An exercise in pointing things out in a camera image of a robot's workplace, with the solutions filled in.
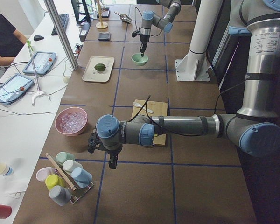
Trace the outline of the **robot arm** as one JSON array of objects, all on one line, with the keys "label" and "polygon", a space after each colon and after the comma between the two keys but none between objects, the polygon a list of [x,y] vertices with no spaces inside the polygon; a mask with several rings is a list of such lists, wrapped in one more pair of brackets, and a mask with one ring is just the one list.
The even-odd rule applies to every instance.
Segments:
[{"label": "robot arm", "polygon": [[108,153],[109,167],[115,169],[124,144],[150,147],[156,135],[167,133],[223,137],[254,157],[266,157],[280,149],[280,126],[274,111],[280,64],[280,0],[233,0],[230,6],[229,34],[250,36],[240,108],[235,109],[233,95],[224,89],[218,99],[223,100],[226,114],[219,114],[217,109],[210,117],[137,113],[129,121],[104,115],[88,139],[90,153]]},{"label": "robot arm", "polygon": [[142,15],[141,27],[132,33],[132,37],[140,36],[140,56],[143,57],[147,48],[151,35],[152,25],[156,26],[165,33],[169,33],[172,29],[172,22],[181,10],[181,2],[179,0],[157,0],[157,3],[169,9],[166,15],[162,18],[154,11],[144,11]]}]

